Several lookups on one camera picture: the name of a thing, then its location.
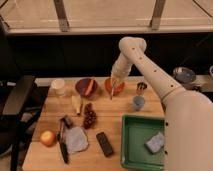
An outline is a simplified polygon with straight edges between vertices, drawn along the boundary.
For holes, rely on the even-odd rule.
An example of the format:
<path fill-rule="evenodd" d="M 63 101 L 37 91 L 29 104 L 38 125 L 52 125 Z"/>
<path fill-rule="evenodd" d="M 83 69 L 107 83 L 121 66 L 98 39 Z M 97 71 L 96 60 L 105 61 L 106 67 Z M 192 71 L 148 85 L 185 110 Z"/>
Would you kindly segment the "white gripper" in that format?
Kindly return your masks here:
<path fill-rule="evenodd" d="M 110 77 L 110 91 L 115 87 L 120 86 L 131 71 L 131 63 L 125 59 L 117 59 L 112 66 Z"/>

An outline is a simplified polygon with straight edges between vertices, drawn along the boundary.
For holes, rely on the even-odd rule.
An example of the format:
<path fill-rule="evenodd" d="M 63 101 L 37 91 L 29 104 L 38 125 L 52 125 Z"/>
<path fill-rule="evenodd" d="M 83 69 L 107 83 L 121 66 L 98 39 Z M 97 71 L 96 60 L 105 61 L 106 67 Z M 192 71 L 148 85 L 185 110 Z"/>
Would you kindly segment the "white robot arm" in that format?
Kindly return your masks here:
<path fill-rule="evenodd" d="M 119 49 L 113 81 L 123 81 L 135 66 L 164 105 L 164 171 L 213 171 L 213 101 L 185 89 L 149 59 L 144 39 L 124 37 Z"/>

